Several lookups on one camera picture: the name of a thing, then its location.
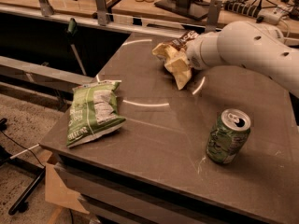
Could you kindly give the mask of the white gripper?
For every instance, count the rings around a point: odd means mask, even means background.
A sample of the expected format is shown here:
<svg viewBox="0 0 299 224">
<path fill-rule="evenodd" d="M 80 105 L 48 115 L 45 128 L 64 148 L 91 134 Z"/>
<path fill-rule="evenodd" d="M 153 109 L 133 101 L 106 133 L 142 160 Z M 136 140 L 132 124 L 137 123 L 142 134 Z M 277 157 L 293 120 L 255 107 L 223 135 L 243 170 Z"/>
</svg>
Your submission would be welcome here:
<svg viewBox="0 0 299 224">
<path fill-rule="evenodd" d="M 165 63 L 165 68 L 176 78 L 190 78 L 191 68 L 205 70 L 214 66 L 225 65 L 217 47 L 218 34 L 199 35 L 187 43 L 186 56 L 177 56 Z"/>
</svg>

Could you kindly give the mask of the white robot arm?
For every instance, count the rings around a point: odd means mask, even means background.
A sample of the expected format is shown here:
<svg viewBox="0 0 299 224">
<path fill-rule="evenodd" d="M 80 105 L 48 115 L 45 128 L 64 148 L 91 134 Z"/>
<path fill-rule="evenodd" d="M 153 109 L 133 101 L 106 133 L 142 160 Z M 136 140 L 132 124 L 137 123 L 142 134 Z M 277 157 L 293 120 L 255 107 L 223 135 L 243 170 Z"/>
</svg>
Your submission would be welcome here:
<svg viewBox="0 0 299 224">
<path fill-rule="evenodd" d="M 220 32 L 209 32 L 189 41 L 185 54 L 190 68 L 241 66 L 270 77 L 299 97 L 299 50 L 286 46 L 283 40 L 275 26 L 235 21 Z"/>
</svg>

